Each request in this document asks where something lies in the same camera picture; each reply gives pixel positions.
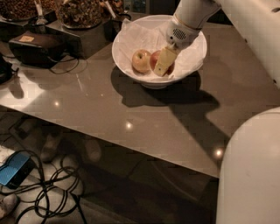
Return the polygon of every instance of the gray countertop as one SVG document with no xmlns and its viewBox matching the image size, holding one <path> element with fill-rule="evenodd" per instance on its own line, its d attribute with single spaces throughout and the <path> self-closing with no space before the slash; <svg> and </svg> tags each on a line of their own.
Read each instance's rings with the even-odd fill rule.
<svg viewBox="0 0 280 224">
<path fill-rule="evenodd" d="M 218 178 L 217 151 L 250 117 L 278 107 L 280 92 L 233 26 L 203 32 L 203 67 L 165 89 L 124 75 L 109 44 L 73 70 L 76 60 L 58 63 L 60 74 L 14 60 L 18 78 L 0 86 L 0 105 Z"/>
</svg>

